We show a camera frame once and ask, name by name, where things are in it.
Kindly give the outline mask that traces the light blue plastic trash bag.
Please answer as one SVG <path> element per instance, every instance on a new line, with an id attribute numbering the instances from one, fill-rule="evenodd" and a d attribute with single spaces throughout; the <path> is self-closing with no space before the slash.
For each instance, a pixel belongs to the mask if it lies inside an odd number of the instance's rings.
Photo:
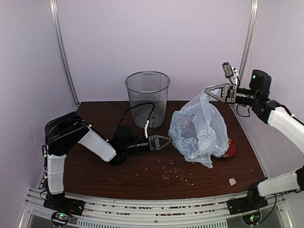
<path id="1" fill-rule="evenodd" d="M 224 118 L 204 92 L 174 111 L 168 135 L 185 161 L 209 169 L 213 168 L 211 157 L 219 158 L 229 148 Z"/>

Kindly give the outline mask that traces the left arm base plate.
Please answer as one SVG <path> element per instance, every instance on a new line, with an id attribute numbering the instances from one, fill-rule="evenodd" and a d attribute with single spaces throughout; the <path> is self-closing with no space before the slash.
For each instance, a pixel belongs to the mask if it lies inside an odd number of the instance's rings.
<path id="1" fill-rule="evenodd" d="M 64 212 L 68 215 L 77 215 L 81 216 L 84 210 L 85 202 L 77 199 L 46 199 L 43 203 L 43 206 L 48 209 L 55 211 Z"/>

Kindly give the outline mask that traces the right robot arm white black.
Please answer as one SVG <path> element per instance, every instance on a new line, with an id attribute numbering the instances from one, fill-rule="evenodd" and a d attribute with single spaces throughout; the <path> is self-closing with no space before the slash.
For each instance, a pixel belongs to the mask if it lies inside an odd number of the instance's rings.
<path id="1" fill-rule="evenodd" d="M 250 106 L 262 122 L 280 131 L 303 151 L 304 124 L 285 105 L 269 98 L 271 82 L 272 78 L 268 73 L 254 69 L 248 89 L 224 83 L 206 88 L 205 93 L 226 104 Z M 303 189 L 304 169 L 299 168 L 251 185 L 243 204 L 246 209 L 252 210 L 269 195 L 299 192 Z"/>

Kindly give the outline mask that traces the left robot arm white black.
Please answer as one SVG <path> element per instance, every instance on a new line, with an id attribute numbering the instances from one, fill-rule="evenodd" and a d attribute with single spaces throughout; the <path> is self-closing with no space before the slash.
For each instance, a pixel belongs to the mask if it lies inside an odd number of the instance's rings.
<path id="1" fill-rule="evenodd" d="M 47 201 L 58 211 L 69 203 L 64 190 L 64 165 L 69 151 L 80 144 L 111 166 L 118 166 L 133 154 L 160 151 L 172 142 L 169 137 L 151 135 L 152 119 L 144 126 L 143 137 L 134 134 L 129 125 L 119 125 L 111 140 L 104 138 L 77 112 L 48 122 L 45 126 L 44 172 L 47 178 Z"/>

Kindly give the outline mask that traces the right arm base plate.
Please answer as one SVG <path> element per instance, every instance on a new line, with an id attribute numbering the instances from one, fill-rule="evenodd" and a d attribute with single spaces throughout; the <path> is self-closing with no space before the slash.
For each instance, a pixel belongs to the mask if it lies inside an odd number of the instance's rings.
<path id="1" fill-rule="evenodd" d="M 266 198 L 259 198 L 257 201 L 249 201 L 247 197 L 231 198 L 227 201 L 227 206 L 230 215 L 245 213 L 253 210 L 258 210 L 266 207 L 268 202 Z"/>

